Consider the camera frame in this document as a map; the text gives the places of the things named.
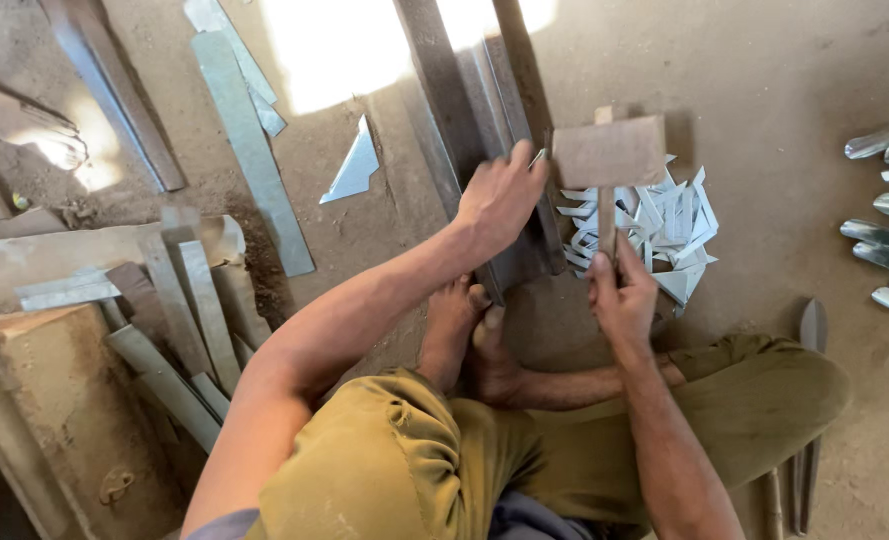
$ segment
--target bare foot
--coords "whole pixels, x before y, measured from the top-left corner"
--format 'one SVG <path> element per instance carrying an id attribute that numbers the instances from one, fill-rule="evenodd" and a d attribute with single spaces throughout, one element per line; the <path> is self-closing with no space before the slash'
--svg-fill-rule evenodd
<path id="1" fill-rule="evenodd" d="M 505 403 L 520 384 L 521 366 L 510 356 L 502 339 L 505 309 L 492 306 L 474 329 L 474 352 L 468 365 L 479 400 L 489 405 Z"/>
<path id="2" fill-rule="evenodd" d="M 471 330 L 490 305 L 484 286 L 472 285 L 470 274 L 451 281 L 428 299 L 428 326 L 417 373 L 441 393 L 457 383 Z"/>

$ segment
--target leg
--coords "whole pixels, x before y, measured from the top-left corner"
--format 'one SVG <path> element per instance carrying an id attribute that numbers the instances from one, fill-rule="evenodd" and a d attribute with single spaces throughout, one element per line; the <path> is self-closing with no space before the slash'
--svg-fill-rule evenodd
<path id="1" fill-rule="evenodd" d="M 502 342 L 504 309 L 494 306 L 474 330 L 468 366 L 474 390 L 484 403 L 499 409 L 573 411 L 621 395 L 614 367 L 573 373 L 540 373 L 522 368 Z M 684 384 L 678 368 L 662 356 L 661 372 L 669 387 Z"/>
<path id="2" fill-rule="evenodd" d="M 263 488 L 247 538 L 486 537 L 505 486 L 534 472 L 538 435 L 524 412 L 442 395 L 486 305 L 478 300 L 461 279 L 430 301 L 418 368 L 428 378 L 356 378 L 315 414 Z"/>
<path id="3" fill-rule="evenodd" d="M 745 484 L 818 436 L 849 400 L 837 365 L 787 339 L 739 335 L 673 352 L 688 383 L 678 406 L 728 488 Z M 644 524 L 628 415 L 619 399 L 532 413 L 547 466 L 522 491 L 558 514 Z"/>

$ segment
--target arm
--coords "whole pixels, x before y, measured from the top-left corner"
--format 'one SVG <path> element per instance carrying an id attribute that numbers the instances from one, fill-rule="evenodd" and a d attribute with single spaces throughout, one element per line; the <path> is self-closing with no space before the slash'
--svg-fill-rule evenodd
<path id="1" fill-rule="evenodd" d="M 510 162 L 482 164 L 450 225 L 314 300 L 258 350 L 198 481 L 182 538 L 230 512 L 256 508 L 261 487 L 311 419 L 310 404 L 404 313 L 510 246 L 544 192 L 548 165 L 540 160 L 529 170 L 532 152 L 522 141 Z"/>
<path id="2" fill-rule="evenodd" d="M 591 308 L 610 339 L 628 402 L 641 491 L 663 540 L 744 538 L 725 486 L 668 390 L 648 341 L 657 283 L 626 238 L 618 240 L 619 271 L 603 253 L 591 271 Z"/>

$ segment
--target workshop floor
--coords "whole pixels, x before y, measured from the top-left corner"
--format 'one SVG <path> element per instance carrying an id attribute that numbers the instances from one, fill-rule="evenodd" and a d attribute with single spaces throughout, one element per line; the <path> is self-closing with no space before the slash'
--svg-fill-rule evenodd
<path id="1" fill-rule="evenodd" d="M 94 159 L 76 178 L 0 143 L 2 186 L 51 208 L 82 202 L 98 211 L 92 227 L 154 221 L 162 205 L 233 215 L 245 228 L 259 309 L 272 325 L 444 224 L 392 85 L 408 56 L 390 0 L 340 8 L 222 2 L 289 122 L 271 143 L 318 265 L 293 279 L 284 279 L 270 251 L 188 46 L 193 30 L 181 2 L 105 4 L 190 187 L 152 191 L 31 0 L 0 0 L 0 85 L 78 123 Z M 889 312 L 870 300 L 889 273 L 853 258 L 852 242 L 837 233 L 848 218 L 889 225 L 870 205 L 889 190 L 877 177 L 883 165 L 843 155 L 848 139 L 889 125 L 889 2 L 524 0 L 522 7 L 534 55 L 526 41 L 509 43 L 518 66 L 536 60 L 522 89 L 534 121 L 547 114 L 544 99 L 558 127 L 588 124 L 596 107 L 612 103 L 665 113 L 669 151 L 680 156 L 673 173 L 680 179 L 706 167 L 722 224 L 707 249 L 721 261 L 663 347 L 705 345 L 729 332 L 793 338 L 805 299 L 824 302 L 828 356 L 851 374 L 854 403 L 824 438 L 813 537 L 889 537 Z M 366 194 L 318 205 L 362 113 L 382 167 Z M 547 369 L 599 362 L 603 347 L 585 302 L 570 275 L 514 291 L 512 349 Z M 358 372 L 413 364 L 423 324 L 423 308 L 409 314 Z M 735 498 L 749 536 L 761 538 L 755 489 Z"/>

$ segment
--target metal sheet stack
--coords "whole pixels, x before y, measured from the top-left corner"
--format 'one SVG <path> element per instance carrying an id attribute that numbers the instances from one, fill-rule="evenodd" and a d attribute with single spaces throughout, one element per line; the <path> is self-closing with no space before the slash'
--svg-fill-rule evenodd
<path id="1" fill-rule="evenodd" d="M 675 158 L 668 155 L 665 164 Z M 684 313 L 707 265 L 717 261 L 704 249 L 704 244 L 718 233 L 718 220 L 708 202 L 704 179 L 703 167 L 691 181 L 681 183 L 675 182 L 665 168 L 664 180 L 657 185 L 614 190 L 618 206 L 615 225 L 627 232 L 648 272 L 678 303 L 678 317 Z M 562 190 L 561 194 L 582 201 L 577 207 L 558 206 L 558 212 L 571 217 L 578 228 L 564 246 L 565 256 L 571 264 L 586 269 L 598 249 L 597 189 Z M 655 262 L 664 262 L 671 270 L 655 271 Z M 575 275 L 584 277 L 581 270 Z"/>

